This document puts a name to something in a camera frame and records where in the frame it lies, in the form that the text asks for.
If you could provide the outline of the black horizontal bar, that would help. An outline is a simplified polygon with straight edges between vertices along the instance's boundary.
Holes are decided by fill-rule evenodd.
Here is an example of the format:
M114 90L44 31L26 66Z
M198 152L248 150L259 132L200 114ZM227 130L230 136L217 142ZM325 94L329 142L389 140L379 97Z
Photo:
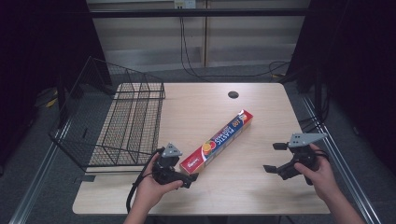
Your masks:
M253 17L253 16L307 16L308 9L300 8L199 8L150 10L92 10L93 18L165 18L165 17Z

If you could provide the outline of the person's left hand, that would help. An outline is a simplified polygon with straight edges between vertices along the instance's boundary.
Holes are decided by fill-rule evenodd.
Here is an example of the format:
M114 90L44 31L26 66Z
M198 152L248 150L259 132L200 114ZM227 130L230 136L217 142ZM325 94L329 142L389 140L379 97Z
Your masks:
M183 185L181 180L177 180L165 185L159 184L152 176L153 163L160 157L156 154L149 162L145 172L143 173L143 179L137 187L136 195L134 196L134 202L131 207L132 214L143 214L146 215L149 210L156 205L162 196L174 189L178 189Z

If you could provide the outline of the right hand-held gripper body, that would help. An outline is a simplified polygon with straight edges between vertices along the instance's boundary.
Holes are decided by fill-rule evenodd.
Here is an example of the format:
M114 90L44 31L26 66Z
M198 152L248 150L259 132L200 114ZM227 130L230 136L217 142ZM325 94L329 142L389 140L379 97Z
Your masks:
M277 167L276 173L283 180L287 180L300 174L294 168L295 163L301 163L307 168L313 168L316 165L318 153L310 148L310 144L326 137L326 133L294 133L289 142L287 142L292 158L289 162Z

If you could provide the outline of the plastic wrap box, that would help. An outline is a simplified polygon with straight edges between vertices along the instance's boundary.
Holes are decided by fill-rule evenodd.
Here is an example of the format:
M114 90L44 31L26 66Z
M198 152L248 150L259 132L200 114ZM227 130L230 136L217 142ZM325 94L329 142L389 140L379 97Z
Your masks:
M187 175L200 173L250 125L253 118L254 116L251 113L241 110L225 126L184 159L179 165L180 170Z

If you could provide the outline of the aluminium floor rail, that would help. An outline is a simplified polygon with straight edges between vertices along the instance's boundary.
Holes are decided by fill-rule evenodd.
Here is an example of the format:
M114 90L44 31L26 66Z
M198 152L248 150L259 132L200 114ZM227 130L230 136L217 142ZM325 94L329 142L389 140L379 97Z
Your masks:
M64 168L68 169L69 166L70 163L59 146L50 141L43 161L22 194L8 224L47 224L55 220L55 210L62 208L69 192L64 172Z
M309 116L315 123L315 128L319 133L326 133L327 137L324 139L324 145L328 149L330 155L333 158L333 163L339 170L341 176L343 177L346 186L351 193L356 205L359 207L363 218L367 222L367 224L383 224L377 215L375 208L370 202L369 198L361 188L361 185L357 181L356 177L353 175L351 169L349 168L347 161L342 155L339 147L336 145L334 139L327 126L323 121L318 119L318 116L315 112L314 103L307 96L303 98L304 106Z

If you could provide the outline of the yellow floor object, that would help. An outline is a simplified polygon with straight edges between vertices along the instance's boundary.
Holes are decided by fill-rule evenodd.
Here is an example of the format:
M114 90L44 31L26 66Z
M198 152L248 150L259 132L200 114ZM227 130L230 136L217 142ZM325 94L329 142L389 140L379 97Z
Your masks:
M52 96L49 98L49 100L46 103L44 103L44 107L54 106L57 100L58 100L58 91L55 90Z

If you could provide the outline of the black wire basket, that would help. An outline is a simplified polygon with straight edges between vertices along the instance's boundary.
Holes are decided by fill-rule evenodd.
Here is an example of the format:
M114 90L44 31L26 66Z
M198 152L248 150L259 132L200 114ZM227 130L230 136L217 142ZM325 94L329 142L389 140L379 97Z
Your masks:
M49 131L86 173L130 172L158 148L163 81L89 58Z

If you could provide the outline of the white wall outlet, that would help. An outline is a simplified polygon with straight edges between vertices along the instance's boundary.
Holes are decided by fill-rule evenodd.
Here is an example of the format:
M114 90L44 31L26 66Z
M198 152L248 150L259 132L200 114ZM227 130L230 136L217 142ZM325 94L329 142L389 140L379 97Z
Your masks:
M175 9L195 9L196 0L174 0Z

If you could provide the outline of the dark curtain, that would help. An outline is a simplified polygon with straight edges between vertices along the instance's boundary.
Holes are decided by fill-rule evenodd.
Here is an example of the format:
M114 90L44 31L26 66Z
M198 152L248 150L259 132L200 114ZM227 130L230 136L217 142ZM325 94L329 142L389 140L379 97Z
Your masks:
M396 175L396 0L310 0L287 75L301 91L322 75Z
M35 99L71 89L89 57L104 59L88 0L0 0L0 176L35 116Z

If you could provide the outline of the person's right hand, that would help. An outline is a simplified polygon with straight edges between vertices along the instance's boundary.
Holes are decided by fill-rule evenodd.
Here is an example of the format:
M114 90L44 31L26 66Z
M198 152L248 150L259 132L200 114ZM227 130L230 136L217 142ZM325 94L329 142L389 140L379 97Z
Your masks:
M301 163L295 163L294 168L312 181L315 191L320 198L320 194L324 190L339 187L335 181L332 167L329 161L324 157L323 151L314 144L310 144L310 148L318 153L316 165L310 169Z

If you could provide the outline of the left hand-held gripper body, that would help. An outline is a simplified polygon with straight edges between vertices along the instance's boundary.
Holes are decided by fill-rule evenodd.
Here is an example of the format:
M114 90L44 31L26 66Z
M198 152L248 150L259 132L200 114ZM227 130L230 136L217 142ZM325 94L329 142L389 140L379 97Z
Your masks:
M153 163L152 176L161 185L174 181L182 181L184 186L188 185L188 177L175 171L175 166L179 161L182 152L173 144L169 143L166 147L159 150L160 156Z

